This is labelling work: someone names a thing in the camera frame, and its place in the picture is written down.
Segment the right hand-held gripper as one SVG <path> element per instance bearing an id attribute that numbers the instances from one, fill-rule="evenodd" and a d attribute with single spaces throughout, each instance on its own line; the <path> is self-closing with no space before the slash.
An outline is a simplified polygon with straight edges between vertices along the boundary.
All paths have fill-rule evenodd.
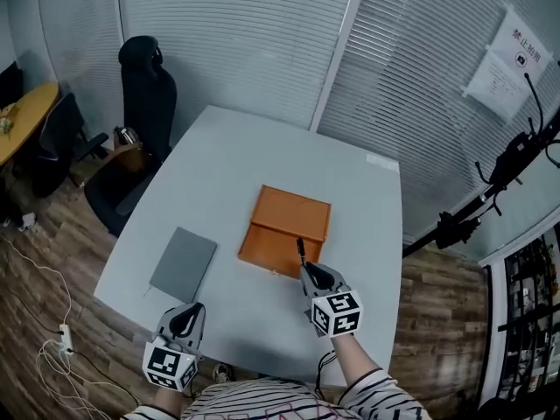
<path id="1" fill-rule="evenodd" d="M 338 290 L 347 285 L 338 271 L 322 263 L 306 262 L 300 267 L 300 281 L 310 298 L 308 314 L 319 337 L 336 338 L 361 328 L 363 304 L 356 290 L 318 297 L 319 290 Z"/>

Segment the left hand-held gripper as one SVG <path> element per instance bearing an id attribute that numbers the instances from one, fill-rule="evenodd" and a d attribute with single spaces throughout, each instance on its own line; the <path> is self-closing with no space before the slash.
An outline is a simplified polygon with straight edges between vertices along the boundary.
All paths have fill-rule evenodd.
<path id="1" fill-rule="evenodd" d="M 166 311 L 160 319 L 157 333 L 147 342 L 143 355 L 143 373 L 148 382 L 161 388 L 184 391 L 199 370 L 206 308 L 202 303 L 182 304 Z M 167 338 L 184 340 L 187 348 Z"/>

